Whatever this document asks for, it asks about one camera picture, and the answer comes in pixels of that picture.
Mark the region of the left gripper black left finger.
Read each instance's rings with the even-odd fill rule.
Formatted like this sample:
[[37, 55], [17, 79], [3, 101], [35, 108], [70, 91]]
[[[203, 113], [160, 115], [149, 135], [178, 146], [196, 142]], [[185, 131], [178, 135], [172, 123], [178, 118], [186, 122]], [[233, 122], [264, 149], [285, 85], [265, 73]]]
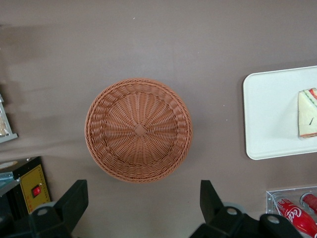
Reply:
[[77, 180], [54, 205], [41, 205], [29, 217], [33, 238], [71, 238], [89, 204], [85, 179]]

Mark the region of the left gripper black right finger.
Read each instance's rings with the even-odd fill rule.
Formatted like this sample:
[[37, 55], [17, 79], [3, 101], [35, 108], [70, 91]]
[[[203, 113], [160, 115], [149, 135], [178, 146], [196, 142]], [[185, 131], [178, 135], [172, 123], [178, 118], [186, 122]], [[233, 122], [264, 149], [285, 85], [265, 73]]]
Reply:
[[234, 206], [224, 206], [212, 183], [202, 180], [200, 208], [205, 222], [192, 238], [301, 238], [302, 235], [284, 217], [263, 214], [255, 220]]

